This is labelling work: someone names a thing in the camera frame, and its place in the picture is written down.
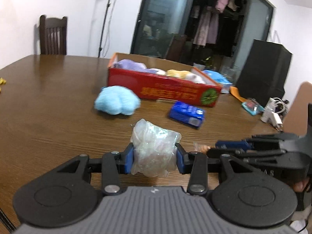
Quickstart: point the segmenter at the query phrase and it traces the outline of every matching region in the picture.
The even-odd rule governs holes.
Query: barcode
[[[188,124],[191,124],[191,125],[193,125],[193,126],[196,126],[196,127],[199,127],[199,125],[200,125],[200,120],[199,119],[195,119],[195,118],[190,118],[189,120],[188,120]]]

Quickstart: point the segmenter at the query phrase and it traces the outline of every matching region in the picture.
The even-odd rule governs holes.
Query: yellow object
[[[187,70],[179,71],[179,70],[175,70],[175,69],[169,69],[166,72],[166,75],[176,77],[176,78],[180,78],[180,79],[185,79],[186,75],[189,73],[190,73],[190,71],[187,71]]]
[[[2,77],[0,78],[0,84],[5,84],[7,81],[3,79]]]
[[[236,97],[239,101],[241,101],[242,103],[245,102],[247,99],[243,98],[240,96],[238,89],[236,87],[231,86],[230,87],[230,92],[231,94]]]

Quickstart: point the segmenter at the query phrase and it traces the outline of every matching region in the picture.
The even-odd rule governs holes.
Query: wooden table
[[[61,163],[87,153],[99,158],[109,151],[123,151],[132,129],[146,119],[182,135],[181,144],[193,150],[193,142],[214,145],[217,140],[239,140],[274,129],[251,116],[228,94],[214,108],[205,108],[206,120],[197,130],[167,118],[172,103],[142,100],[132,116],[98,113],[93,103],[107,77],[106,59],[61,55],[32,55],[0,70],[7,80],[0,93],[0,207],[17,226],[12,208],[15,191]],[[178,171],[168,178],[121,175],[123,185],[181,185],[189,175]],[[217,176],[209,175],[209,186]],[[100,186],[100,176],[92,184]],[[0,232],[6,233],[0,226]]]

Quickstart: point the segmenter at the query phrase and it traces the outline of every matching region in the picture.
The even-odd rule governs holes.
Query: glass panel
[[[233,66],[233,69],[237,71],[236,79],[238,79],[243,69],[253,40],[263,40],[267,26],[269,25],[271,11],[272,7],[262,2],[262,0],[249,0],[248,12],[245,16],[242,36],[236,50]]]
[[[164,58],[180,30],[187,0],[145,0],[134,53]]]

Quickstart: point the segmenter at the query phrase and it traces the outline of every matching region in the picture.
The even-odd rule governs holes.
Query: green leaf graphic
[[[206,90],[202,94],[201,102],[203,105],[210,105],[218,98],[218,94],[215,89]]]

